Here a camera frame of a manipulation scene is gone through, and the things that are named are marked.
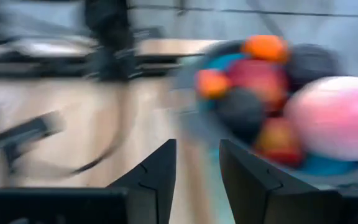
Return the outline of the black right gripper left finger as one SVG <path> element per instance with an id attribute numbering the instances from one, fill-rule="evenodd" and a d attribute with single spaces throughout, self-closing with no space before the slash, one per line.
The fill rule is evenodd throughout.
<path id="1" fill-rule="evenodd" d="M 111 224 L 169 224 L 177 173 L 177 141 L 169 139 L 108 185 L 121 193 Z"/>

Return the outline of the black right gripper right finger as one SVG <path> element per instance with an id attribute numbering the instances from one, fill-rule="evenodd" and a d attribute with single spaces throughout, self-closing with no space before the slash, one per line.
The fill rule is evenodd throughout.
<path id="1" fill-rule="evenodd" d="M 219 144 L 219 163 L 236 224 L 339 224 L 337 192 L 319 190 L 229 140 Z"/>

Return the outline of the red yellow apple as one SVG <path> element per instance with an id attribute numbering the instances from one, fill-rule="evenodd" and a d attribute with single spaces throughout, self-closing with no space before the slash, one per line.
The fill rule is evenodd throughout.
<path id="1" fill-rule="evenodd" d="M 297 133 L 284 117 L 268 118 L 253 148 L 261 156 L 288 167 L 298 167 L 305 157 Z"/>

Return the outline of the pink peach with leaf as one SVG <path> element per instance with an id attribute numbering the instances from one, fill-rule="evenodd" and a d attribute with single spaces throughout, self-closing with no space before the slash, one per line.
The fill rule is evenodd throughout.
<path id="1" fill-rule="evenodd" d="M 358 77 L 308 83 L 287 101 L 283 113 L 306 151 L 358 161 Z"/>

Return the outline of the small orange-red pear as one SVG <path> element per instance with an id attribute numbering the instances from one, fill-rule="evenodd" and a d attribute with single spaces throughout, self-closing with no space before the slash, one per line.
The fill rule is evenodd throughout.
<path id="1" fill-rule="evenodd" d="M 196 91 L 203 98 L 220 98 L 230 87 L 230 79 L 221 70 L 204 69 L 199 70 L 195 75 Z"/>

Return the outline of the red pomegranate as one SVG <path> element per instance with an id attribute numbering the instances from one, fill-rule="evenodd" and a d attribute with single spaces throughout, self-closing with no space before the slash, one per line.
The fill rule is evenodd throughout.
<path id="1" fill-rule="evenodd" d="M 283 68 L 276 63 L 256 59 L 240 59 L 227 69 L 233 86 L 253 91 L 268 112 L 283 108 L 287 99 L 288 82 Z"/>

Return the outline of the purple plum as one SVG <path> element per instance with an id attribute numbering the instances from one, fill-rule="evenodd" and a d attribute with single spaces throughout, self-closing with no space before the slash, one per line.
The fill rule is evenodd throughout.
<path id="1" fill-rule="evenodd" d="M 291 91 L 307 83 L 340 74 L 336 52 L 316 44 L 296 44 L 290 49 L 285 72 Z"/>

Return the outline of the orange mandarin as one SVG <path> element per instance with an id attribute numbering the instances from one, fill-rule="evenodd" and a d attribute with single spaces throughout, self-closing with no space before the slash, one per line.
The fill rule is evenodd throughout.
<path id="1" fill-rule="evenodd" d="M 288 42 L 277 35 L 253 35 L 247 38 L 242 52 L 252 58 L 285 63 L 288 59 Z"/>

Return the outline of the pale green metal stand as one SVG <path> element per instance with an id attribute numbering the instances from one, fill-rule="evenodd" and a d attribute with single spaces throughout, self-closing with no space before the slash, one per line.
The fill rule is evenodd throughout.
<path id="1" fill-rule="evenodd" d="M 219 141 L 218 148 L 213 149 L 198 137 L 194 135 L 192 136 L 200 140 L 205 145 L 204 156 L 206 158 L 206 170 L 208 173 L 207 184 L 210 189 L 209 194 L 213 201 L 213 209 L 218 219 L 218 224 L 236 224 L 234 215 L 232 214 L 231 206 L 229 204 L 229 199 L 226 194 L 226 189 L 224 187 L 224 182 L 221 175 L 221 168 L 219 163 L 219 144 L 222 140 L 229 140 L 229 139 L 221 139 Z M 270 162 L 274 162 L 256 153 L 250 147 L 247 152 L 257 156 L 263 161 L 266 159 Z M 303 159 L 303 162 L 305 161 L 307 155 L 309 154 L 304 154 L 305 157 Z M 297 169 L 301 166 L 301 164 L 298 167 L 290 167 L 290 168 Z M 322 191 L 333 190 L 341 196 L 342 200 L 341 200 L 341 213 L 340 213 L 339 224 L 358 224 L 358 184 L 338 185 L 333 187 L 332 186 L 322 187 L 316 185 L 312 185 L 312 186 Z"/>

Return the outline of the blue collapsible strainer bowl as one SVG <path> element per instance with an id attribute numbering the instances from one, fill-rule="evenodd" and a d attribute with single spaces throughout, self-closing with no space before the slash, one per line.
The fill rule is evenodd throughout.
<path id="1" fill-rule="evenodd" d="M 188 133 L 198 137 L 213 149 L 218 148 L 221 139 L 229 139 L 243 150 L 248 151 L 247 143 L 235 137 L 211 111 L 212 104 L 202 100 L 195 92 L 195 75 L 213 61 L 225 55 L 240 52 L 241 40 L 219 41 L 201 49 L 201 55 L 178 69 L 175 74 L 174 89 L 193 94 L 195 102 L 178 110 L 182 127 Z M 335 161 L 309 154 L 297 169 L 264 160 L 301 180 L 316 186 L 338 186 L 358 184 L 358 162 Z"/>

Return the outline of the black aluminium table frame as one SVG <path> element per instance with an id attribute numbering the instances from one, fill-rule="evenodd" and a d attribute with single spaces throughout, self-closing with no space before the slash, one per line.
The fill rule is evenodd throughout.
<path id="1" fill-rule="evenodd" d="M 0 78 L 39 79 L 39 78 L 80 78 L 90 77 L 101 81 L 91 67 L 91 54 L 35 56 L 9 49 L 0 53 Z M 177 68 L 180 54 L 137 55 L 136 66 L 129 80 L 139 77 L 161 77 L 171 69 Z"/>

